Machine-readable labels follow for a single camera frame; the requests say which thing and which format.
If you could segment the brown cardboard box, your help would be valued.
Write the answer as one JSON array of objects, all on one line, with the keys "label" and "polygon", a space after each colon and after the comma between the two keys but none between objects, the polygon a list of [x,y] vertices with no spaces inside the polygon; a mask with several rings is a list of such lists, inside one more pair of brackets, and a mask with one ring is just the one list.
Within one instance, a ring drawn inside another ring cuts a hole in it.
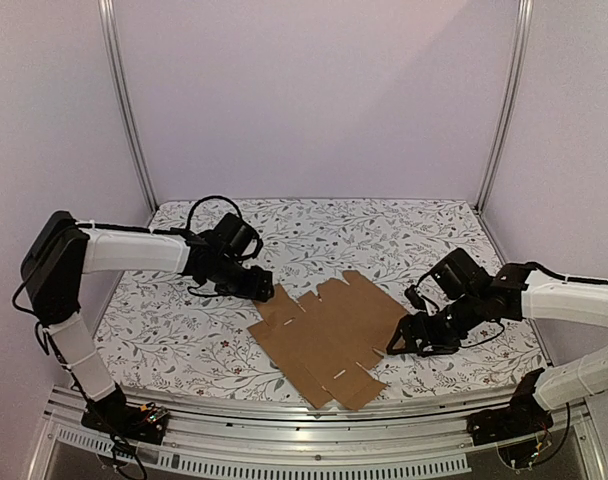
[{"label": "brown cardboard box", "polygon": [[255,307],[261,320],[248,331],[314,408],[335,400],[357,411],[387,388],[370,371],[407,310],[361,273],[346,270],[297,299],[278,284]]}]

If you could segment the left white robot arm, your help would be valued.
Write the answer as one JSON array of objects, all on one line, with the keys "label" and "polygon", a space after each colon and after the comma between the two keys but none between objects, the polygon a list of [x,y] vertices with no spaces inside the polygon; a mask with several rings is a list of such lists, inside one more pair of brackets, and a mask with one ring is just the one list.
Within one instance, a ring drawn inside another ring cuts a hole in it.
[{"label": "left white robot arm", "polygon": [[81,316],[84,275],[104,271],[152,271],[212,283],[218,296],[266,302],[274,295],[271,272],[245,267],[263,247],[259,233],[228,213],[200,233],[81,222],[55,212],[26,254],[17,291],[30,302],[46,339],[86,397],[95,419],[112,434],[132,426],[132,412],[112,395],[118,391]]}]

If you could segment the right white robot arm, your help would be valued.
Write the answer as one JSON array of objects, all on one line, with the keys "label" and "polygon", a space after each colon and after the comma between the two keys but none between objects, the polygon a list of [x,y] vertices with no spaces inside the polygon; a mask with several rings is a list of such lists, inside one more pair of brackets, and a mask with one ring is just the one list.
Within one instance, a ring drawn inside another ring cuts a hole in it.
[{"label": "right white robot arm", "polygon": [[[415,286],[405,295],[415,313],[402,317],[386,347],[389,355],[450,355],[484,322],[561,320],[608,329],[608,280],[565,276],[537,262],[508,263],[496,276],[476,264],[443,260],[429,271],[449,299],[435,314]],[[608,390],[608,345],[558,367],[527,374],[501,415],[501,427],[521,436],[540,412]]]}]

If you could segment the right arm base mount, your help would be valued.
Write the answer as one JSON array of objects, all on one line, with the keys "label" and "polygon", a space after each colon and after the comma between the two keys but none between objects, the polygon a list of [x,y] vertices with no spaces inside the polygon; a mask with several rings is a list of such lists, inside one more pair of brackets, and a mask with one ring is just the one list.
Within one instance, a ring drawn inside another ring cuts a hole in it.
[{"label": "right arm base mount", "polygon": [[476,446],[514,439],[552,426],[551,414],[534,400],[511,401],[505,407],[473,413],[466,420],[466,431]]}]

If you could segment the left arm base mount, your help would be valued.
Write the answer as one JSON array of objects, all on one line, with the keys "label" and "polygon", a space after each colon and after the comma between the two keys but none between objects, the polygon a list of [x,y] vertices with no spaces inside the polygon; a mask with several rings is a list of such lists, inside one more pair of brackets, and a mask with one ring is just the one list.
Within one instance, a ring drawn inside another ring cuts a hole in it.
[{"label": "left arm base mount", "polygon": [[155,402],[129,405],[123,391],[117,389],[101,400],[89,400],[81,424],[125,439],[161,445],[169,419],[166,407]]}]

